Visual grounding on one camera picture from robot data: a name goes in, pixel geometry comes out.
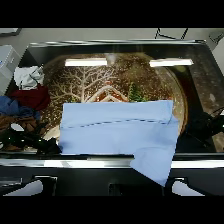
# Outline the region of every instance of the white box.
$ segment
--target white box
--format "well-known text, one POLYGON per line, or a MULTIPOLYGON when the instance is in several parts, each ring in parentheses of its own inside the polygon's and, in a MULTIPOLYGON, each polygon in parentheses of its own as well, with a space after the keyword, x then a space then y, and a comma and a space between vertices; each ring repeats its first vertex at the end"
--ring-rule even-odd
POLYGON ((0 46, 0 96, 5 95, 19 61, 20 56, 11 45, 0 46))

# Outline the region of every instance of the blue garment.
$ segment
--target blue garment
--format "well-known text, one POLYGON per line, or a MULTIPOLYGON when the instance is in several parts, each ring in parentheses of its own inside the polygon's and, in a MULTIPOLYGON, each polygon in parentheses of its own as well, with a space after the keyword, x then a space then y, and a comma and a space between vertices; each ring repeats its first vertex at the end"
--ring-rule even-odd
POLYGON ((130 166, 165 185, 178 137, 173 101, 65 103, 62 154, 134 155, 130 166))
POLYGON ((0 115, 30 117, 40 120, 40 113, 32 108, 19 106, 17 100, 12 100, 7 96, 0 96, 0 115))

